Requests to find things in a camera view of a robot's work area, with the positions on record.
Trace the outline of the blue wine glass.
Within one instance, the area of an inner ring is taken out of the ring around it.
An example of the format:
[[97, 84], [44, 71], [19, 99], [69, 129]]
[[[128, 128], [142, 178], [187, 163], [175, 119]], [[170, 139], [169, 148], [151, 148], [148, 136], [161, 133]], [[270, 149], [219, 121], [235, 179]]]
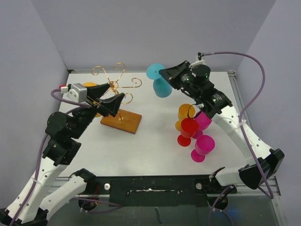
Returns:
[[172, 93], [172, 87], [159, 73], [164, 66], [161, 64], [152, 64], [146, 70], [146, 75], [149, 79], [153, 80], [153, 89], [156, 96], [166, 98]]

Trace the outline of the yellow wine glass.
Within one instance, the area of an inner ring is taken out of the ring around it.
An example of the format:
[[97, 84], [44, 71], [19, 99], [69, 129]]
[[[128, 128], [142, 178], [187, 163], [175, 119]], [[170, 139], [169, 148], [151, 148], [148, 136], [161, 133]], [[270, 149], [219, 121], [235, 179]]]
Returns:
[[[85, 82], [85, 83], [83, 83], [82, 84], [84, 87], [86, 87], [86, 88], [89, 88], [89, 87], [96, 87], [97, 86], [97, 84], [96, 83], [94, 83], [94, 82]], [[92, 99], [94, 98], [93, 97], [93, 94], [91, 94], [90, 93], [90, 91], [89, 91], [89, 94], [88, 94]], [[99, 117], [101, 117], [102, 115], [100, 114], [100, 113], [97, 113], [97, 115], [95, 116], [96, 118], [99, 118]]]

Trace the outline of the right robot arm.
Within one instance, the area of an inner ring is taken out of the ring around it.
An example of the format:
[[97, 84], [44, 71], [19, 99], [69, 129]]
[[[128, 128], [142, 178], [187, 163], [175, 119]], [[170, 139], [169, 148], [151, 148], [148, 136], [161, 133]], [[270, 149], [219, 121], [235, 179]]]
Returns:
[[274, 175], [285, 154], [263, 142], [252, 129], [239, 118], [230, 99], [215, 88], [209, 80], [211, 69], [203, 64], [192, 66], [188, 61], [159, 70], [159, 74], [171, 87], [191, 97], [201, 112], [217, 124], [236, 144], [247, 165], [241, 168], [221, 168], [209, 181], [212, 191], [219, 193], [227, 185], [243, 183], [257, 189]]

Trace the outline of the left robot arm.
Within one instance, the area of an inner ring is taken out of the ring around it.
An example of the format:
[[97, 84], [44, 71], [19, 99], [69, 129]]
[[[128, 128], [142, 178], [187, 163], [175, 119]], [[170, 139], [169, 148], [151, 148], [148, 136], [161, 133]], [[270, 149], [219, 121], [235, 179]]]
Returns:
[[125, 93], [102, 99], [109, 89], [108, 83], [93, 87], [76, 83], [51, 91], [53, 98], [75, 105], [76, 108], [66, 113], [54, 112], [49, 116], [35, 172], [17, 198], [0, 210], [1, 223], [7, 226], [45, 226], [76, 195], [95, 190], [96, 176], [87, 169], [80, 169], [63, 186], [48, 194], [57, 177], [77, 154], [81, 147], [77, 139], [96, 115], [117, 115]]

